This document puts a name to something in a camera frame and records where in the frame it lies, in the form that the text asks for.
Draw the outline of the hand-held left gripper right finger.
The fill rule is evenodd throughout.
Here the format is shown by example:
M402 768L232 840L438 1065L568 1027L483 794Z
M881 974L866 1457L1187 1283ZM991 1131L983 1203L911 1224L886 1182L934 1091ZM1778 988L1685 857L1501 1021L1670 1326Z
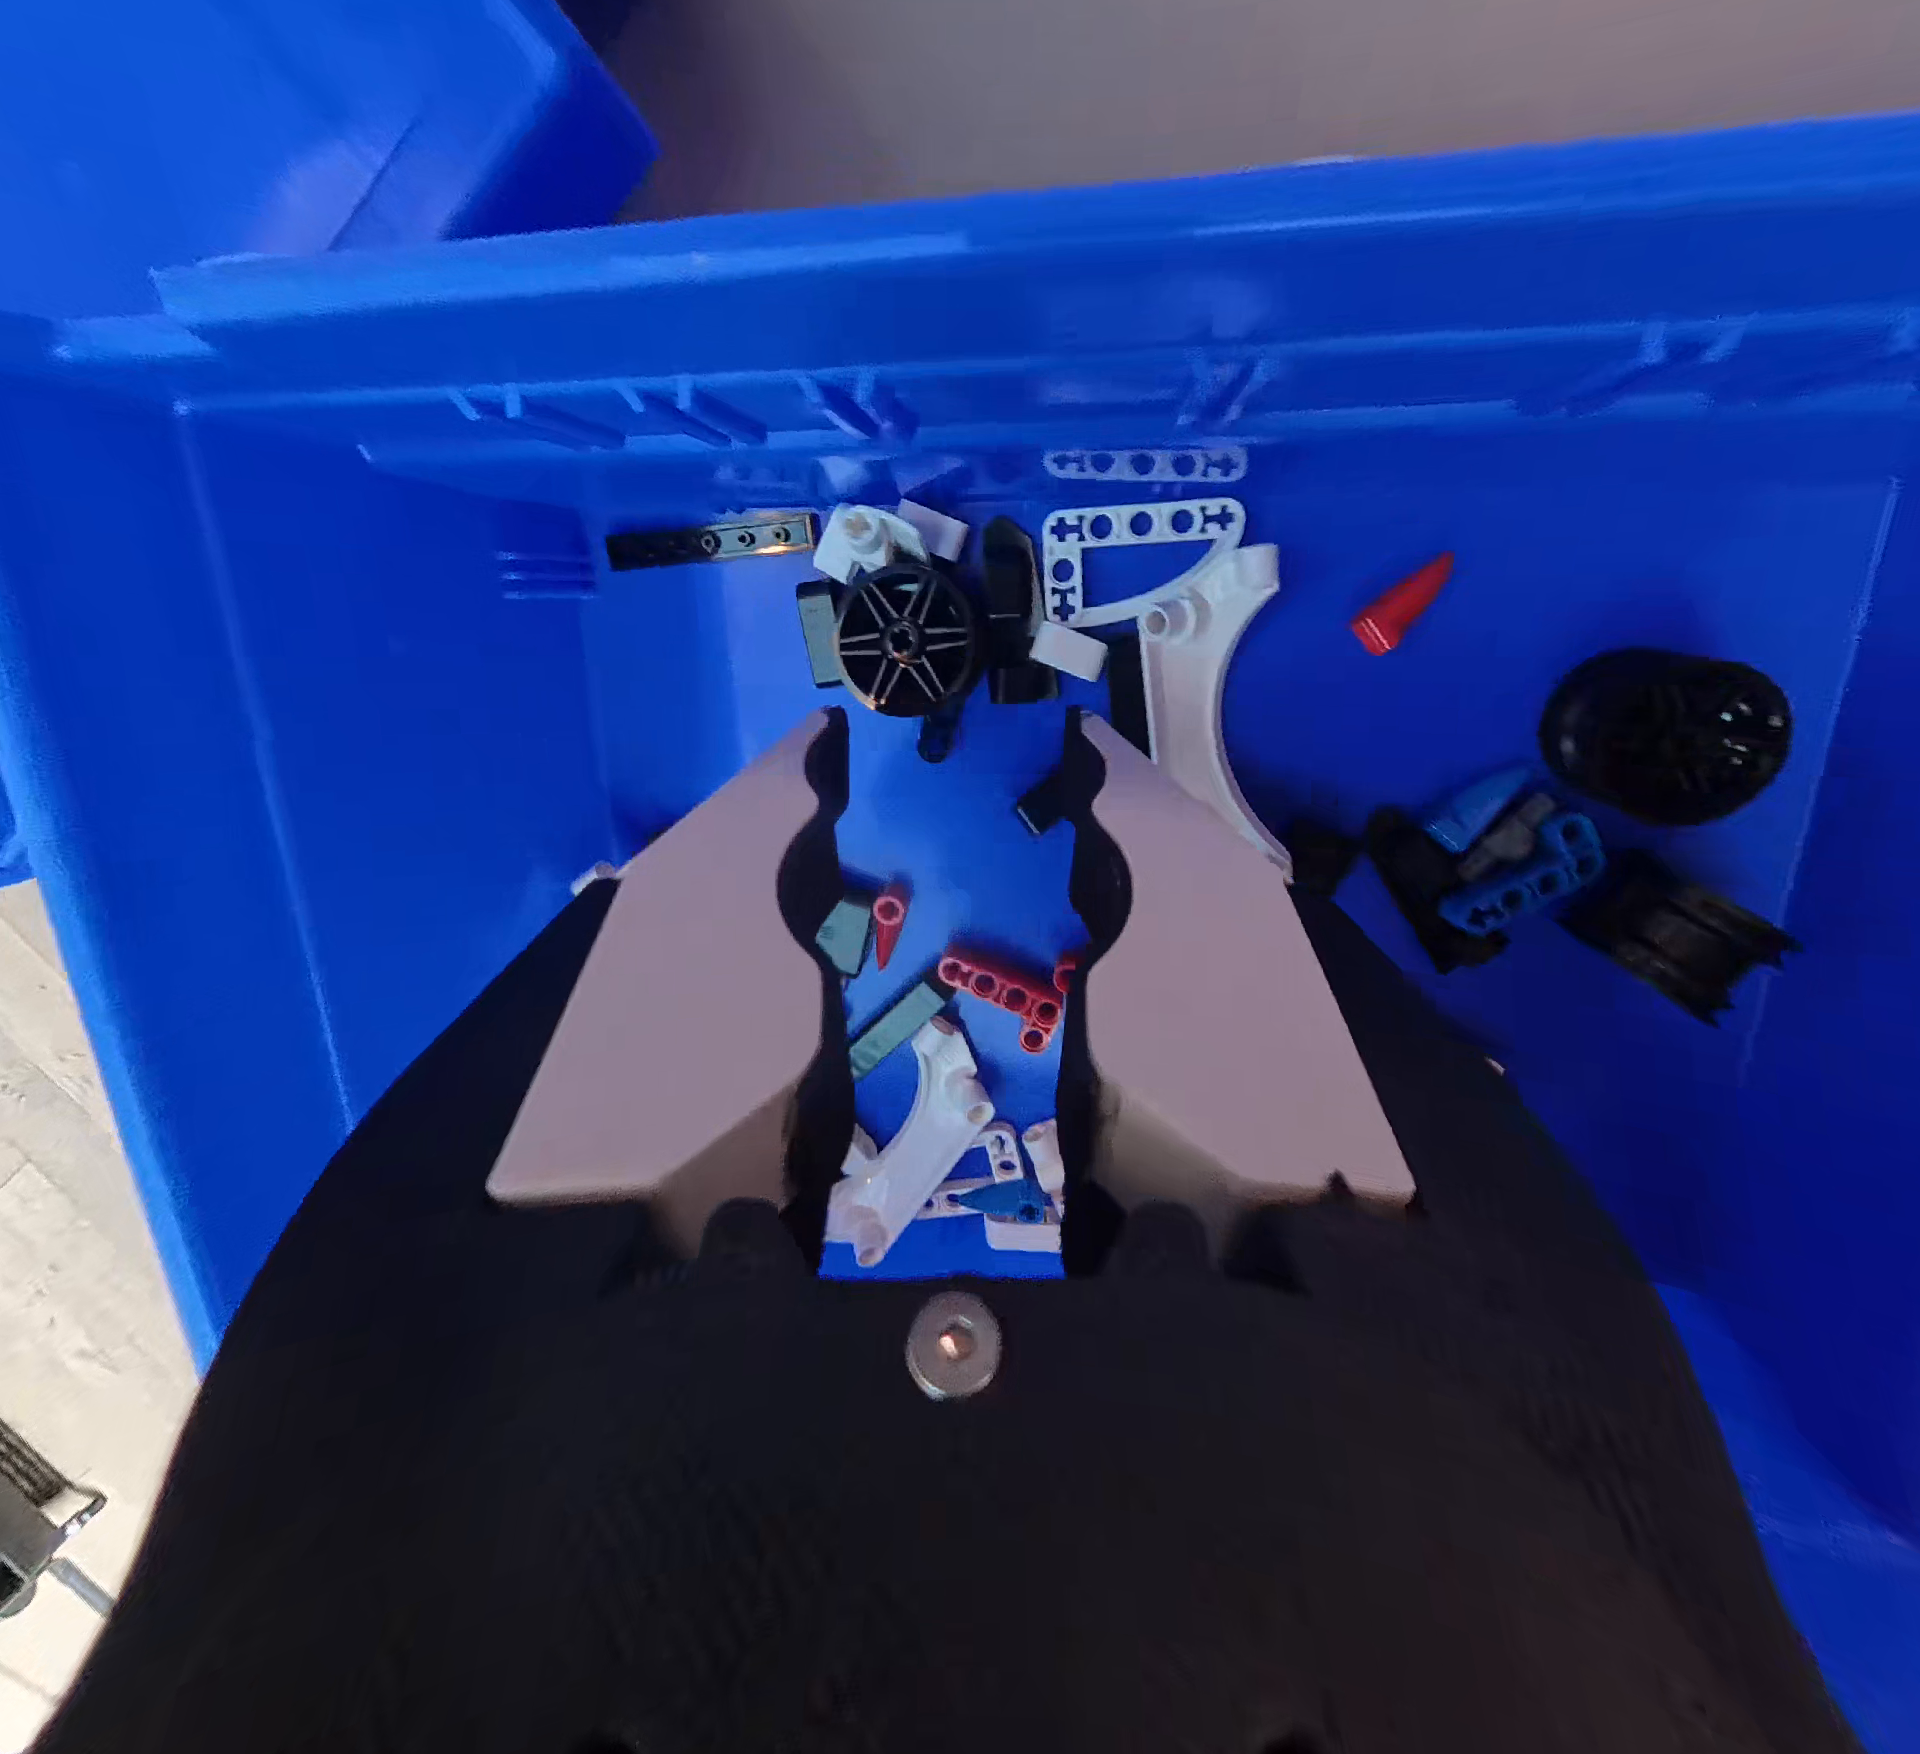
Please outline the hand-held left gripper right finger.
M1067 1261L1185 1210L1230 1251L1257 1213L1417 1185L1288 878L1100 715L1067 718L1069 970L1058 1069Z

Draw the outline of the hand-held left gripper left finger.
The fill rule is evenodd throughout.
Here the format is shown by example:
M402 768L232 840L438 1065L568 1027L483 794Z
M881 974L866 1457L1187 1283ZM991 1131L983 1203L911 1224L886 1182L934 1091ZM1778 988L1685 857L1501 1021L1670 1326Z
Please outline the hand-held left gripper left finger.
M487 1172L503 1208L636 1202L698 1247L731 1199L781 1205L826 977L781 868L845 797L846 718L816 710L625 863Z

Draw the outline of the blue parts bin with tag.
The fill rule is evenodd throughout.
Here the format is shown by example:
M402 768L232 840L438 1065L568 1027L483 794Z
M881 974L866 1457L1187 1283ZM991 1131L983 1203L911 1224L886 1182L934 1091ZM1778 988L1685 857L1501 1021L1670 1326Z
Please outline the blue parts bin with tag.
M1916 1750L1916 117L234 257L4 316L4 771L208 1363L43 1750ZM1416 1180L1090 1265L828 1246L849 1034L1078 951L1015 805L1100 680L816 690L786 555L603 536L1226 495L1227 762ZM1348 621L1451 551L1386 656ZM1740 660L1782 774L1547 768L1596 652ZM628 859L816 710L781 1205L677 1254L487 1172ZM1800 942L1718 1025L1551 907L1435 974L1362 852L1506 764Z

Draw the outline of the black stepped panel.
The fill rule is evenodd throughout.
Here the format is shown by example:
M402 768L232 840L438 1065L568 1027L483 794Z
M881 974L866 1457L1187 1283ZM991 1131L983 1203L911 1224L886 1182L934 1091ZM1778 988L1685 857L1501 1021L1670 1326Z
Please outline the black stepped panel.
M1457 857L1404 808L1376 806L1362 823L1361 845L1435 974L1485 968L1508 948L1503 930L1476 933L1446 916L1442 900L1466 891Z

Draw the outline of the red L-shaped beam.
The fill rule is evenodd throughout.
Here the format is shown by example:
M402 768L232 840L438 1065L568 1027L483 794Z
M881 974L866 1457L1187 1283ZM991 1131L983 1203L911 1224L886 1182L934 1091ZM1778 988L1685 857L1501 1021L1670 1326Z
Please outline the red L-shaped beam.
M1067 1017L1069 984L1078 970L1074 951L1063 954L1041 971L1009 956L979 948L948 948L936 974L954 998L994 1006L1021 1021L1021 1049L1047 1053Z

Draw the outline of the white small arch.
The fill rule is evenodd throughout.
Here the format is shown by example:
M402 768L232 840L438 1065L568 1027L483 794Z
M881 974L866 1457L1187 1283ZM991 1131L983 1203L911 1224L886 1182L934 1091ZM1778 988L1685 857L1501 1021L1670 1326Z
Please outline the white small arch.
M874 1269L949 1168L979 1141L996 1111L959 1027L936 1016L907 1043L918 1065L913 1102L882 1145L855 1127L828 1193L828 1246Z

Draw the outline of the white small axle connector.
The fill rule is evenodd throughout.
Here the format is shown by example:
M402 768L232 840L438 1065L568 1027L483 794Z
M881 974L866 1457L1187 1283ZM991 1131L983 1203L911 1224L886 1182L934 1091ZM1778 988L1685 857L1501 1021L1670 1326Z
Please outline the white small axle connector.
M1043 1121L1016 1131L1006 1122L988 1125L975 1142L964 1153L962 1165L970 1154L979 1154L983 1165L977 1172L952 1170L928 1196L923 1220L952 1220L974 1216L982 1224L985 1246L994 1251L1050 1251L1063 1246L1063 1222L1067 1205L1067 1167L1061 1147L1056 1121ZM1032 1180L1052 1203L1052 1224L1021 1226L983 1220L979 1213L968 1213L954 1203L954 1197L982 1182Z

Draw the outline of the blue L-shaped beam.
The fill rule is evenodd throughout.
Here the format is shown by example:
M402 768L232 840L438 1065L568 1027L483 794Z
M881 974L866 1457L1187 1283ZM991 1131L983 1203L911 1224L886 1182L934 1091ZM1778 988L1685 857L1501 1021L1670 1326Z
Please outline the blue L-shaped beam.
M1569 808L1553 808L1515 860L1451 887L1433 902L1447 925L1476 937L1565 904L1605 871L1605 851L1593 823Z

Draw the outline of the blue curved panel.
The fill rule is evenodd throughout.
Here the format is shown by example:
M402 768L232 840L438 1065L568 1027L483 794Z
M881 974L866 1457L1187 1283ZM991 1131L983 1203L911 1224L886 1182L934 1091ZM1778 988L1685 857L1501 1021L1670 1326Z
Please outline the blue curved panel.
M1537 781L1526 764L1506 764L1453 789L1428 810L1424 831L1444 852L1468 855Z

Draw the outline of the black spoked rim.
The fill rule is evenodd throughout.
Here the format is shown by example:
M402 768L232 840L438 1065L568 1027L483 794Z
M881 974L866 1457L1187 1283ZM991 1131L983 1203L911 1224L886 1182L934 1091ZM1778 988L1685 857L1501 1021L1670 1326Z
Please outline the black spoked rim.
M894 720L959 706L983 659L971 594L946 568L920 563L858 575L838 607L832 647L853 698Z

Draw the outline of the black wheel hub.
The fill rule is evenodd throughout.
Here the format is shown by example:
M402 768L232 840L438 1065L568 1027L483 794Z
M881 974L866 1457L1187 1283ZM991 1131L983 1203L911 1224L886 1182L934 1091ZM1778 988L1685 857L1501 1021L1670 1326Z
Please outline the black wheel hub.
M1732 1009L1749 974L1802 951L1782 927L1640 848L1609 859L1554 918L1704 1025Z

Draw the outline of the red pointed panel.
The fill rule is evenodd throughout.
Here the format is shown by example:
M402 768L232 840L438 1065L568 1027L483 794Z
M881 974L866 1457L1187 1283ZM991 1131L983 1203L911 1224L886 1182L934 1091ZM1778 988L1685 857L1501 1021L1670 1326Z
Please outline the red pointed panel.
M1371 656L1398 650L1404 639L1432 611L1451 583L1451 551L1437 555L1408 576L1392 583L1351 621L1348 632Z

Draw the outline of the black long beam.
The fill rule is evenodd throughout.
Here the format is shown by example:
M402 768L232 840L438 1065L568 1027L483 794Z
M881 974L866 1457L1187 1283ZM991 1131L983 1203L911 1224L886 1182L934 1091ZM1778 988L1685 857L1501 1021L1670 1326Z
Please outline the black long beam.
M786 555L810 559L816 543L819 515L809 509L757 511L691 524L625 524L603 536L611 572L713 567Z

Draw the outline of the black curved fairing piece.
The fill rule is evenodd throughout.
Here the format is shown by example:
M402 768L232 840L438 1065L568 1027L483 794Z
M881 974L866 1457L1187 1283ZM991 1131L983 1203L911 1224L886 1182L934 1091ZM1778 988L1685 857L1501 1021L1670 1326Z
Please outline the black curved fairing piece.
M1032 656L1041 623L1039 567L1016 520L996 515L979 533L982 664L996 706L1031 706L1058 695L1054 670Z

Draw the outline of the white connector block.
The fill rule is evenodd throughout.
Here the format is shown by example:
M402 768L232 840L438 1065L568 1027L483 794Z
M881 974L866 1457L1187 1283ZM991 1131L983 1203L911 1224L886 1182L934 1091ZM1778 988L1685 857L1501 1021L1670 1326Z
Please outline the white connector block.
M922 529L923 509L911 502L886 509L869 503L832 507L812 552L814 568L837 585L882 567L925 567L936 555Z

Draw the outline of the metal chair base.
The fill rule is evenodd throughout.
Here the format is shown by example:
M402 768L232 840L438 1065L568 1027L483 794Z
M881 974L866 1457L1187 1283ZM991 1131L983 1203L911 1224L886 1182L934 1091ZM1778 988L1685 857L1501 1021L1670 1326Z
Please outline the metal chair base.
M66 1477L2 1421L2 1621L22 1614L45 1579L95 1617L110 1617L114 1597L66 1555L73 1536L107 1504L107 1494Z

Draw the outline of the white curved frame beam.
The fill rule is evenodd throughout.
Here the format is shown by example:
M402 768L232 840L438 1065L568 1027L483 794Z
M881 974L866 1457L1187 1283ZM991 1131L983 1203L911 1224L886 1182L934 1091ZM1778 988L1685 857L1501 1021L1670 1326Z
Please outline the white curved frame beam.
M1185 588L1205 567L1239 545L1244 529L1244 506L1226 495L1056 509L1044 517L1039 540L1043 615L1074 630L1135 621L1163 592ZM1152 545L1187 548L1194 559L1160 588L1102 604L1090 600L1090 555Z

